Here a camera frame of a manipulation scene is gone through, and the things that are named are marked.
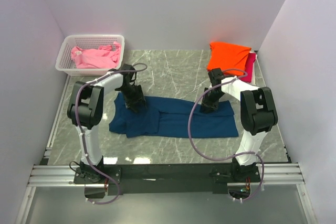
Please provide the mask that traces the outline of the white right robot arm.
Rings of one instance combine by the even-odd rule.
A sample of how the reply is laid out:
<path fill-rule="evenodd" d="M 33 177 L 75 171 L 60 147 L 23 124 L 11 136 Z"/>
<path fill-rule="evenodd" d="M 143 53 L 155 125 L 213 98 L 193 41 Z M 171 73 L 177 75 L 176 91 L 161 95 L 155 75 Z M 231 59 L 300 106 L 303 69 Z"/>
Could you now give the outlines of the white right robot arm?
<path fill-rule="evenodd" d="M 244 128 L 242 140 L 237 153 L 244 153 L 232 158 L 230 175 L 241 182 L 256 167 L 255 154 L 272 127 L 278 122 L 278 115 L 269 87 L 259 88 L 245 83 L 238 77 L 227 75 L 220 68 L 208 72 L 213 90 L 205 89 L 201 112 L 211 113 L 219 108 L 219 99 L 228 94 L 240 102 L 240 121 Z"/>

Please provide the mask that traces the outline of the navy blue t shirt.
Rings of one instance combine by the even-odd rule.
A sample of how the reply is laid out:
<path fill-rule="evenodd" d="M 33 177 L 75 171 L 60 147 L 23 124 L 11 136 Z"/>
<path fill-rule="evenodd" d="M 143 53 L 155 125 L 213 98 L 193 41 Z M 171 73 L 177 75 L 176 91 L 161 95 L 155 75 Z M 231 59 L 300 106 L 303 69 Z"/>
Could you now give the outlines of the navy blue t shirt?
<path fill-rule="evenodd" d="M 188 138 L 187 124 L 193 102 L 151 96 L 146 96 L 145 100 L 146 106 L 135 113 L 125 107 L 123 95 L 119 93 L 114 100 L 115 115 L 109 124 L 109 131 L 124 134 L 127 138 L 138 136 Z M 191 121 L 193 138 L 238 136 L 230 102 L 220 102 L 219 108 L 212 113 L 202 113 L 200 108 L 200 105 L 196 106 Z"/>

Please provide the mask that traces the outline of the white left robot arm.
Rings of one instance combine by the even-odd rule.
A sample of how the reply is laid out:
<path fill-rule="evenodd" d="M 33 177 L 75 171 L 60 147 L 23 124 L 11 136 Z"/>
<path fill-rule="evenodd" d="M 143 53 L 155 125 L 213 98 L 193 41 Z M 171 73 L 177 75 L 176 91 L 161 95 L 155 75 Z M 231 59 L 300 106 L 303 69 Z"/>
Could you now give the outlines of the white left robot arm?
<path fill-rule="evenodd" d="M 147 69 L 144 63 L 123 64 L 106 74 L 87 82 L 76 82 L 67 109 L 67 117 L 75 126 L 81 145 L 81 173 L 93 183 L 101 182 L 105 174 L 103 154 L 99 147 L 98 125 L 103 116 L 104 96 L 112 91 L 123 95 L 125 107 L 139 112 L 146 106 L 140 85 L 136 85 L 138 72 Z"/>

